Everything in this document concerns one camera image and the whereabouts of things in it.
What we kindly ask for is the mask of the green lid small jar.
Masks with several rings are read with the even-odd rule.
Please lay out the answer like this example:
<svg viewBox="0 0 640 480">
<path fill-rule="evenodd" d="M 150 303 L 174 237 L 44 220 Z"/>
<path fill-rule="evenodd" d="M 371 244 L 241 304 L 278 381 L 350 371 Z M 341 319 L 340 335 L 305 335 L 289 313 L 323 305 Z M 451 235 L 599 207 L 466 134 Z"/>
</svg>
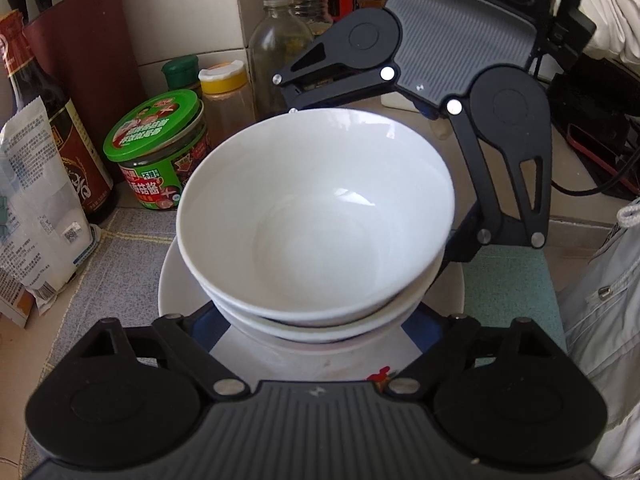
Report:
<svg viewBox="0 0 640 480">
<path fill-rule="evenodd" d="M 195 54 L 180 56 L 166 62 L 160 69 L 169 90 L 188 89 L 202 96 L 201 81 L 198 78 L 200 64 Z"/>
</svg>

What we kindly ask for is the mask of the yellow lid spice jar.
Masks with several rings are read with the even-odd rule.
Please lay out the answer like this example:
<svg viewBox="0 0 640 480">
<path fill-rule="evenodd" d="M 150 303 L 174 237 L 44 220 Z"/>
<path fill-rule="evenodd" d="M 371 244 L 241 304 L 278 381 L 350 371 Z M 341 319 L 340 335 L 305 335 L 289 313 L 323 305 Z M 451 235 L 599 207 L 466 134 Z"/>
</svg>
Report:
<svg viewBox="0 0 640 480">
<path fill-rule="evenodd" d="M 256 122 L 253 92 L 243 61 L 203 68 L 198 79 L 211 148 Z"/>
</svg>

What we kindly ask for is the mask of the dark red knife block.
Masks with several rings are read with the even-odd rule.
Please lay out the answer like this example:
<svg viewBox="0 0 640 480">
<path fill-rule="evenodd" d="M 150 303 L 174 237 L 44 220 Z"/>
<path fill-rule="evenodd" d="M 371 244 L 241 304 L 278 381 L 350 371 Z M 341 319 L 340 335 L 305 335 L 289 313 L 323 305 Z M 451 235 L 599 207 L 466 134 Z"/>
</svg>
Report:
<svg viewBox="0 0 640 480">
<path fill-rule="evenodd" d="M 26 37 L 67 90 L 100 155 L 111 128 L 146 99 L 122 0 L 35 0 Z"/>
</svg>

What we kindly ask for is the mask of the grey blue checked cloth mat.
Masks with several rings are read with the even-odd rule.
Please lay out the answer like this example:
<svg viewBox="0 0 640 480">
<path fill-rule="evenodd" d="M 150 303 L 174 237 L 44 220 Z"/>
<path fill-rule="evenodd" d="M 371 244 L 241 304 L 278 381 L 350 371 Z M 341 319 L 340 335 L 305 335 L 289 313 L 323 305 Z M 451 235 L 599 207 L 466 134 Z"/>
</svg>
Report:
<svg viewBox="0 0 640 480">
<path fill-rule="evenodd" d="M 55 333 L 36 382 L 100 318 L 145 326 L 158 317 L 157 292 L 168 247 L 175 236 L 173 211 L 118 208 L 105 222 L 98 248 L 74 279 L 76 290 Z M 544 253 L 489 246 L 463 266 L 464 310 L 488 326 L 507 326 L 527 315 L 561 347 L 565 337 Z"/>
</svg>

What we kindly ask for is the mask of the dark vinegar bottle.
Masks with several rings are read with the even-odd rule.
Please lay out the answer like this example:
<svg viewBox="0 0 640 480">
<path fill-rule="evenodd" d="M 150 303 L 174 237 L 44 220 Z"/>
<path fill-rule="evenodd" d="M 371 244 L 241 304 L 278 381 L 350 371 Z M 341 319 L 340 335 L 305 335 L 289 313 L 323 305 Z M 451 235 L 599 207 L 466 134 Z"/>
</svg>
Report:
<svg viewBox="0 0 640 480">
<path fill-rule="evenodd" d="M 42 99 L 52 138 L 89 222 L 103 222 L 117 205 L 117 191 L 107 174 L 68 93 L 47 74 L 24 34 L 23 15 L 13 10 L 1 18 L 1 56 L 13 90 L 14 108 Z"/>
</svg>

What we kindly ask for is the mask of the green lid sauce jar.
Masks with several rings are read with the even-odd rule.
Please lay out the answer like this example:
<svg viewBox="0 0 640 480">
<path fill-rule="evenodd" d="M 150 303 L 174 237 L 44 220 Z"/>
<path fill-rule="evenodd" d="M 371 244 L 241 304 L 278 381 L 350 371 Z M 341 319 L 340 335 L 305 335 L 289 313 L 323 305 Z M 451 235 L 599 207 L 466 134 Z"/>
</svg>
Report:
<svg viewBox="0 0 640 480">
<path fill-rule="evenodd" d="M 103 151 L 143 207 L 169 210 L 178 206 L 186 182 L 210 153 L 207 136 L 201 98 L 192 90 L 172 90 L 124 116 Z"/>
</svg>

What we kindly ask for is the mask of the red white packet with clip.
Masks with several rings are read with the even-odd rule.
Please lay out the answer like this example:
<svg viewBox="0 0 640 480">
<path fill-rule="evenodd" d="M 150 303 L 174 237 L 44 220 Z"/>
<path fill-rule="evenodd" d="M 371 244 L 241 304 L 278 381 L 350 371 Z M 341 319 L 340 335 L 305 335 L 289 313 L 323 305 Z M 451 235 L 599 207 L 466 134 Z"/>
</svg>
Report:
<svg viewBox="0 0 640 480">
<path fill-rule="evenodd" d="M 0 312 L 18 327 L 24 328 L 35 305 L 25 287 L 0 270 Z"/>
</svg>

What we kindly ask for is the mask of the clear glass bottle red cap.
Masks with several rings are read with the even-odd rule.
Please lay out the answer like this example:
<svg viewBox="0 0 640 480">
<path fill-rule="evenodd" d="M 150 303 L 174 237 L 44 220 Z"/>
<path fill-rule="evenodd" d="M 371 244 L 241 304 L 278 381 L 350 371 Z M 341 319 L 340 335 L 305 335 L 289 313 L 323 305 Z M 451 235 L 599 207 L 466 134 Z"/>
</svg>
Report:
<svg viewBox="0 0 640 480">
<path fill-rule="evenodd" d="M 248 42 L 248 62 L 259 120 L 286 111 L 284 97 L 273 77 L 312 41 L 308 26 L 294 14 L 294 0 L 262 0 L 262 3 L 265 17 Z"/>
</svg>

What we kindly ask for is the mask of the white plastic food bag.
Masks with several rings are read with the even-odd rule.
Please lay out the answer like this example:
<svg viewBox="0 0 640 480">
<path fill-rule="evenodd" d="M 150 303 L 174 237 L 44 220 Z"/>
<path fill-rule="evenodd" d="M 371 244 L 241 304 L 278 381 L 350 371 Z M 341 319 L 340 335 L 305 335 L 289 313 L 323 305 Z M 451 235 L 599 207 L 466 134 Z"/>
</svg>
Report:
<svg viewBox="0 0 640 480">
<path fill-rule="evenodd" d="M 1 130 L 1 269 L 35 297 L 44 312 L 98 246 L 56 148 L 42 99 Z"/>
</svg>

